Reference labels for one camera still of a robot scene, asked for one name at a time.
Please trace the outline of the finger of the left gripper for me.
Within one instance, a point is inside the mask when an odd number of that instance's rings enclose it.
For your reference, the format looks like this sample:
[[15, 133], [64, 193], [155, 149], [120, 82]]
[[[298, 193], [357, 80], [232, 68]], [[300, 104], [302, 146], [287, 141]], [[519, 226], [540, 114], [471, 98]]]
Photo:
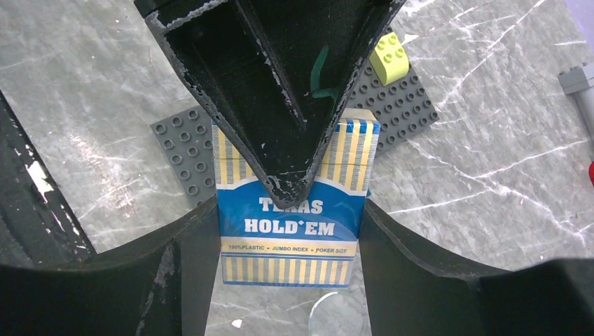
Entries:
[[1, 264], [38, 268], [96, 254], [5, 97], [1, 98]]
[[180, 81], [281, 209], [307, 196], [402, 1], [136, 1]]

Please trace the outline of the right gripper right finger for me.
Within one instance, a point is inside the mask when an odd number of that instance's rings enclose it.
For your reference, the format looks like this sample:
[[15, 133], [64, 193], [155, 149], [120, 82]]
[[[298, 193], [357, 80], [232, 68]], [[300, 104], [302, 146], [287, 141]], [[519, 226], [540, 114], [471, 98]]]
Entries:
[[359, 233], [374, 335], [592, 335], [593, 261], [508, 271], [464, 258], [364, 206]]

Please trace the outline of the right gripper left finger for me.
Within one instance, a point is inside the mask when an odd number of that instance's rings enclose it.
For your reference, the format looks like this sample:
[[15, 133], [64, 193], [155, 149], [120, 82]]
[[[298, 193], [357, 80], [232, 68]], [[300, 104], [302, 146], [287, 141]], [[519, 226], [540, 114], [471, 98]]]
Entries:
[[221, 251], [217, 199], [82, 262], [1, 267], [2, 335], [203, 335]]

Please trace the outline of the blue texas holdem card box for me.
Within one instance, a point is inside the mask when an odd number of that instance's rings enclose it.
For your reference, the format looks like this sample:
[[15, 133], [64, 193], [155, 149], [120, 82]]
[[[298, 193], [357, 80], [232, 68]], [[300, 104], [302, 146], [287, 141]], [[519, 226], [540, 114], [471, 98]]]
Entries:
[[347, 287], [379, 135], [371, 111], [346, 109], [309, 195], [281, 209], [239, 151], [213, 127], [223, 282]]

